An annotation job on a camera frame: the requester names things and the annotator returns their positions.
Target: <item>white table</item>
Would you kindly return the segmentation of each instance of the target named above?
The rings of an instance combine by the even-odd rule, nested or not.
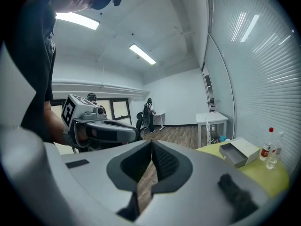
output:
[[[201,126],[206,125],[206,119],[210,124],[224,124],[223,126],[223,136],[226,136],[227,132],[227,120],[226,116],[218,112],[208,112],[208,113],[199,113],[196,114],[196,120],[198,124],[198,148],[201,147],[202,136],[201,136]]]
[[[159,116],[160,117],[160,120],[161,120],[161,128],[160,128],[160,131],[165,127],[165,125],[163,124],[163,119],[162,119],[162,116],[165,115],[165,112],[163,113],[156,113],[154,116]]]

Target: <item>ceiling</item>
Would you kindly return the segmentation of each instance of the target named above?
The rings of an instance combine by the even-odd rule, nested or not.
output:
[[[122,0],[102,10],[78,12],[100,22],[97,30],[58,20],[54,41],[58,59],[80,57],[102,66],[122,66],[144,74],[169,67],[193,53],[190,25],[182,0]],[[150,65],[129,49],[136,44],[156,61]]]

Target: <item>black shirt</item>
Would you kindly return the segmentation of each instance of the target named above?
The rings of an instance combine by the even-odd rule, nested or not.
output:
[[[17,16],[5,43],[16,66],[35,89],[21,126],[51,142],[44,121],[44,102],[53,99],[51,82],[55,61],[52,32],[55,12],[50,0],[34,0],[26,4]]]

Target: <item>blue object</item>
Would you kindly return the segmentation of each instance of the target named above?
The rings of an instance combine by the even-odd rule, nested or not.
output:
[[[226,140],[226,137],[220,137],[220,142],[224,142]]]

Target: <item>person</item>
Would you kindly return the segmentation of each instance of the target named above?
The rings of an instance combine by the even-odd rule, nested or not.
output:
[[[76,12],[86,8],[100,10],[111,0],[27,0],[4,38],[8,52],[19,71],[36,91],[21,126],[35,132],[44,142],[68,145],[63,136],[65,126],[51,111],[52,73],[56,47],[52,40],[56,12]],[[118,6],[121,0],[113,0]],[[78,138],[85,141],[84,127]]]
[[[87,100],[90,101],[91,103],[97,105],[97,97],[96,97],[96,94],[94,94],[94,93],[89,93],[89,94],[87,95]],[[105,108],[104,108],[102,105],[100,105],[100,107],[102,107],[102,108],[103,108],[103,112],[104,112],[105,114],[107,114],[107,112],[105,111]]]
[[[155,129],[154,129],[154,115],[156,114],[155,110],[154,110],[154,107],[152,105],[152,100],[151,98],[149,98],[146,102],[146,104],[144,105],[144,107],[148,107],[149,111],[150,111],[150,124],[149,124],[149,129],[150,129],[150,132],[151,133],[154,133],[155,132]]]

